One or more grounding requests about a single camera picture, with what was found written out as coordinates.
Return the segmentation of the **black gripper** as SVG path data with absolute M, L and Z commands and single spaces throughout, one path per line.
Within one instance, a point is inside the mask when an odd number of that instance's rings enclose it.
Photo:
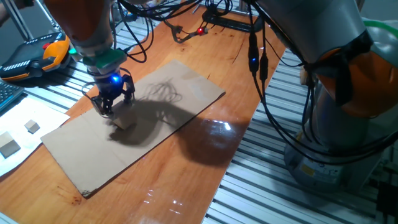
M 135 100 L 135 86 L 130 75 L 122 75 L 121 71 L 127 71 L 124 68 L 117 67 L 106 74 L 100 74 L 99 71 L 91 71 L 88 74 L 93 78 L 93 84 L 98 88 L 98 95 L 88 97 L 98 114 L 102 117 L 113 115 L 112 105 L 120 95 L 124 95 L 123 102 L 131 103 Z

